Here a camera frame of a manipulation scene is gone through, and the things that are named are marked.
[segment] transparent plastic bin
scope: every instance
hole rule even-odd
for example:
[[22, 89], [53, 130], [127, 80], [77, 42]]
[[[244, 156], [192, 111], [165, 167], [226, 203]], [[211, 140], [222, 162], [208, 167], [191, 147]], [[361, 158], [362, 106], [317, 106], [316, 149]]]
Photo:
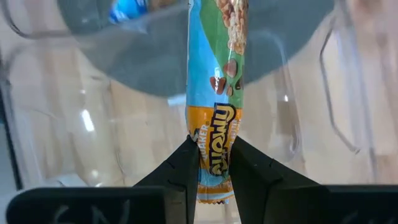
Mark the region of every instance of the transparent plastic bin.
[[[153, 0], [149, 7], [156, 12], [181, 2]], [[109, 21], [113, 3], [114, 0], [0, 0], [0, 8], [15, 33], [39, 39], [89, 35], [115, 26]]]
[[[238, 134], [322, 184], [397, 183], [397, 3], [382, 0], [364, 22], [354, 2], [335, 1], [297, 50], [281, 30], [251, 26]], [[1, 85], [25, 187], [132, 186], [184, 141], [186, 15], [179, 4], [6, 56]], [[146, 33], [128, 29], [140, 21]], [[234, 200], [198, 204], [195, 218], [239, 223]]]

